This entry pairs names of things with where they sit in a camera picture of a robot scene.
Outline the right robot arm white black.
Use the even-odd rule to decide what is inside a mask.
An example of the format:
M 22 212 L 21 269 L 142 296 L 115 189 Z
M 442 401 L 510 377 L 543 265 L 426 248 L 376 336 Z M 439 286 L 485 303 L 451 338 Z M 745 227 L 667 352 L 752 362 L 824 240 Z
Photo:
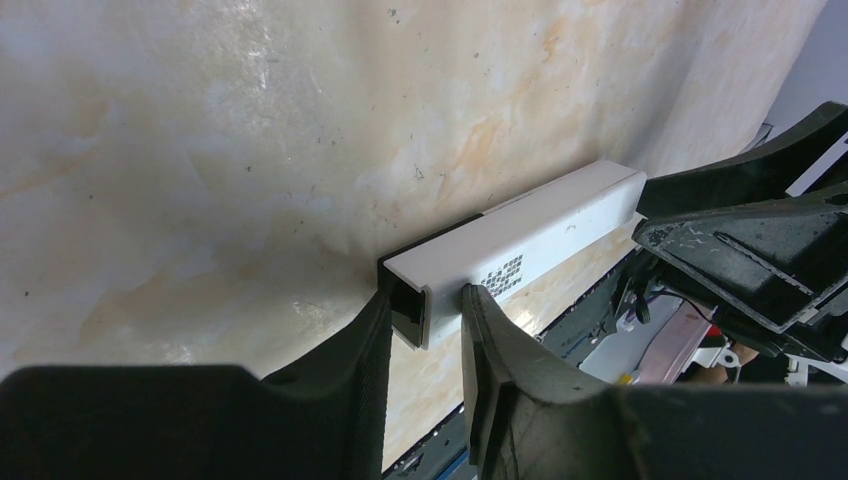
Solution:
M 826 102 L 732 158 L 648 181 L 628 255 L 570 311 L 584 369 L 670 383 L 741 364 L 732 344 L 847 376 L 847 108 Z

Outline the long white remote control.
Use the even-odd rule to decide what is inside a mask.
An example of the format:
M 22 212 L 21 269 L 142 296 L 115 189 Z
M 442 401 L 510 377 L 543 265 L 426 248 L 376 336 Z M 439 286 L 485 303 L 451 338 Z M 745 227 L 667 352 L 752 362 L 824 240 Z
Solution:
M 438 345 L 460 327 L 464 285 L 504 302 L 630 221 L 646 182 L 600 160 L 383 256 L 393 329 L 413 349 Z

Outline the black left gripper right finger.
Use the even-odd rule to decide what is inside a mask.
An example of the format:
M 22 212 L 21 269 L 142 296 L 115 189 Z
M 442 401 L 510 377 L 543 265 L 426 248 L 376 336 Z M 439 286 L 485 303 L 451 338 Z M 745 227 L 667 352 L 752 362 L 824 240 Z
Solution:
M 847 392 L 833 385 L 614 386 L 638 479 L 843 479 Z

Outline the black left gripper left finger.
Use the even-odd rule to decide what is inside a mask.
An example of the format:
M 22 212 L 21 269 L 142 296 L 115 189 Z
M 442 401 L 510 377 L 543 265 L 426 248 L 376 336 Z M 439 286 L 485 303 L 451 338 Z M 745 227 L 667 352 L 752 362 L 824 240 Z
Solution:
M 1 384 L 5 479 L 376 479 L 391 309 L 257 378 L 235 365 L 38 366 Z

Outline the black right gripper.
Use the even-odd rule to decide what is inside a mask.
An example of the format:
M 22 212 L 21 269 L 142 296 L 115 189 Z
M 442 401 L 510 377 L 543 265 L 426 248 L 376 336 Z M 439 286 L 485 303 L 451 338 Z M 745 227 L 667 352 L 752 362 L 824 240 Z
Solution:
M 846 133 L 847 106 L 827 101 L 747 152 L 652 178 L 637 212 L 656 219 L 633 238 L 719 297 L 724 320 L 741 320 L 743 334 L 843 363 L 846 199 L 759 201 L 782 196 Z

